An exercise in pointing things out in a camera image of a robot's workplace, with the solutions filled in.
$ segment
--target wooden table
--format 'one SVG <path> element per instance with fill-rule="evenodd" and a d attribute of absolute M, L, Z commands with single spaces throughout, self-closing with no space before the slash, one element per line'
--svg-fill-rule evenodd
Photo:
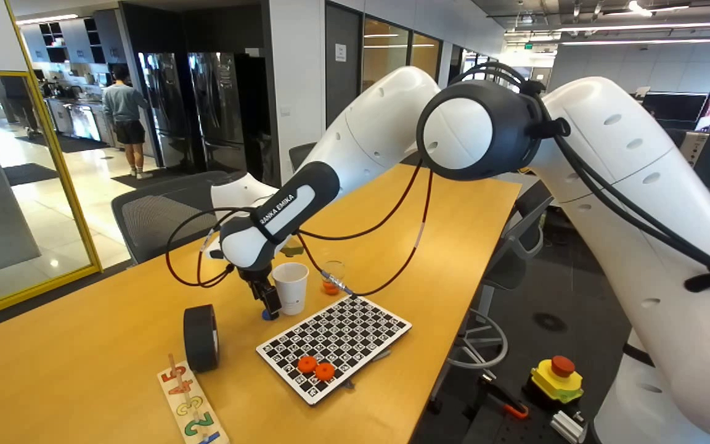
<path fill-rule="evenodd" d="M 306 228 L 345 234 L 377 221 L 405 189 L 411 167 L 316 215 Z M 380 232 L 356 242 L 311 242 L 319 260 L 345 260 L 356 291 L 383 284 L 417 238 L 427 172 Z M 158 444 L 183 442 L 155 374 L 168 354 L 184 357 L 183 310 L 211 302 L 221 363 L 199 382 L 235 444 L 245 442 L 409 442 L 488 255 L 518 197 L 515 181 L 433 180 L 433 199 L 409 268 L 373 301 L 411 321 L 385 359 L 362 368 L 356 390 L 308 406 L 257 344 L 335 301 L 311 274 L 303 316 L 262 321 L 245 280 L 188 288 L 162 259 L 125 268 L 62 301 L 0 326 L 0 442 Z M 192 276 L 198 244 L 172 252 Z"/>

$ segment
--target robotic arm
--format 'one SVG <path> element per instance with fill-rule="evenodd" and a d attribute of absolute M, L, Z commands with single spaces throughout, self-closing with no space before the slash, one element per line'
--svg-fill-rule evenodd
<path fill-rule="evenodd" d="M 294 228 L 377 178 L 415 143 L 447 178 L 491 178 L 531 165 L 600 259 L 633 326 L 633 342 L 654 359 L 623 357 L 596 417 L 600 436 L 710 442 L 710 286 L 698 294 L 682 286 L 703 274 L 703 263 L 627 223 L 596 197 L 601 188 L 616 188 L 710 254 L 710 191 L 664 128 L 606 79 L 579 79 L 539 98 L 492 82 L 438 91 L 423 70 L 400 68 L 335 119 L 277 195 L 221 223 L 225 255 L 266 280 L 274 252 Z M 596 195 L 565 144 L 603 178 Z"/>

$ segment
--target red button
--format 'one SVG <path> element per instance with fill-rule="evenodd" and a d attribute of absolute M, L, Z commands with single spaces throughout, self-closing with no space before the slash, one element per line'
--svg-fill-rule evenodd
<path fill-rule="evenodd" d="M 565 354 L 552 354 L 552 371 L 560 378 L 569 378 L 574 371 L 574 363 Z"/>

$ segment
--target black and white checkerboard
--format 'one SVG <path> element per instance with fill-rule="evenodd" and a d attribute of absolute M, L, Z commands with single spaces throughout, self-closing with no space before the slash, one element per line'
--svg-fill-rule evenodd
<path fill-rule="evenodd" d="M 383 305 L 359 295 L 345 295 L 262 342 L 257 352 L 288 382 L 288 387 L 308 403 L 316 403 L 409 327 L 411 326 L 405 317 Z M 332 379 L 324 382 L 314 371 L 303 374 L 296 368 L 303 354 L 335 365 Z"/>

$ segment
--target person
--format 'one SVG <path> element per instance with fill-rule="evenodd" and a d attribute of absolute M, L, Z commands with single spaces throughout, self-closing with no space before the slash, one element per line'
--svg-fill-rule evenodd
<path fill-rule="evenodd" d="M 131 172 L 141 180 L 142 172 L 142 126 L 137 109 L 146 105 L 142 95 L 129 83 L 129 70 L 117 68 L 114 83 L 104 91 L 105 115 L 114 126 L 117 141 L 125 147 Z"/>

